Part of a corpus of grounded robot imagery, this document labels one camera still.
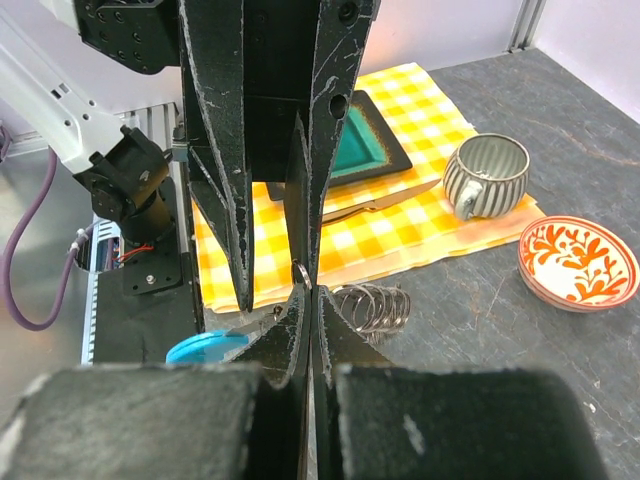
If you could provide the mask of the blue tag keyring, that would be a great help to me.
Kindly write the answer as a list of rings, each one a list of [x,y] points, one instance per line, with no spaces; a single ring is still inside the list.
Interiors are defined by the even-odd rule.
[[[330,299],[337,303],[341,318],[373,344],[399,333],[411,311],[410,296],[398,284],[344,284],[330,291]],[[288,363],[285,348],[261,347],[259,343],[284,318],[284,307],[277,304],[271,312],[244,325],[193,335],[174,345],[165,362],[169,365],[258,362],[267,371],[282,371]]]

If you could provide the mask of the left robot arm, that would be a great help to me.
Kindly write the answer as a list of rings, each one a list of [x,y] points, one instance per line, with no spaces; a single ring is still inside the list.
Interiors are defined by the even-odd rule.
[[[84,44],[144,75],[181,71],[191,195],[254,303],[256,181],[285,186],[292,278],[317,284],[321,216],[375,1],[52,1]],[[76,87],[1,22],[1,97],[47,141],[125,238],[173,223],[159,193],[169,154]]]

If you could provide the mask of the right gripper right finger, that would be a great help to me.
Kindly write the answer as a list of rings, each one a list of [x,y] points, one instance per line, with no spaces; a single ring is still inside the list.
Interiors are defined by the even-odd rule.
[[[429,372],[390,364],[312,293],[322,479],[604,479],[569,385],[539,369]]]

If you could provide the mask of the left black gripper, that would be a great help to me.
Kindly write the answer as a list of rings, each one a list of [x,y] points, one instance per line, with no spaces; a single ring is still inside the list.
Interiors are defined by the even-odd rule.
[[[378,10],[377,1],[74,4],[82,41],[103,55],[144,75],[182,69],[191,192],[242,311],[254,300],[251,179],[286,177],[293,283],[317,284],[323,205]]]

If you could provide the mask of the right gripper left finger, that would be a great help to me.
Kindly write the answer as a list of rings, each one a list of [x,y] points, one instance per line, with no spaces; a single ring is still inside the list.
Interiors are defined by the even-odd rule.
[[[298,479],[310,294],[229,363],[105,364],[34,381],[1,432],[5,479]]]

